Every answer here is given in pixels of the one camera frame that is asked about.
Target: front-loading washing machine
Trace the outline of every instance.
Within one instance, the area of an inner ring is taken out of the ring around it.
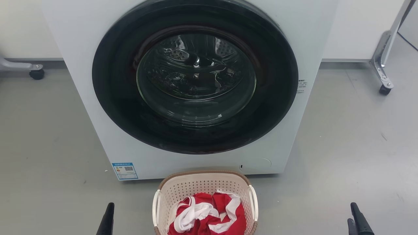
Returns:
[[[119,180],[282,173],[338,0],[44,0]]]

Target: white basket handle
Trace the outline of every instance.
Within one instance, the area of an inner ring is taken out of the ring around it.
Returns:
[[[155,194],[154,194],[154,200],[153,200],[153,224],[154,224],[154,227],[158,226],[157,214],[158,214],[158,209],[160,207],[159,201],[160,201],[160,190],[157,190],[157,192],[155,192]]]
[[[257,200],[257,194],[255,194],[255,190],[251,185],[248,185],[250,188],[250,197],[252,199],[251,201],[251,209],[252,209],[252,216],[254,218],[254,221],[258,221],[258,200]]]

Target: plastic basket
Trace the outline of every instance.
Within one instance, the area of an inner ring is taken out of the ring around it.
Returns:
[[[166,235],[173,205],[196,193],[214,194],[217,190],[231,192],[241,198],[247,221],[244,235],[252,235],[257,228],[257,195],[250,181],[234,171],[192,171],[165,178],[153,200],[153,223],[157,235]]]

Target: black caster wheel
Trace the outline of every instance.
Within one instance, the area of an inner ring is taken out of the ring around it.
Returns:
[[[44,74],[45,74],[45,71],[43,69],[32,70],[29,72],[29,76],[35,80],[41,80]]]
[[[391,89],[386,88],[384,85],[380,87],[379,93],[382,95],[388,95]]]

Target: washing machine door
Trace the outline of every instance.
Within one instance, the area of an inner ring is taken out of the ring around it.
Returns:
[[[97,98],[124,131],[189,154],[249,144],[296,95],[295,56],[278,25],[233,0],[146,1],[106,33],[94,57]]]

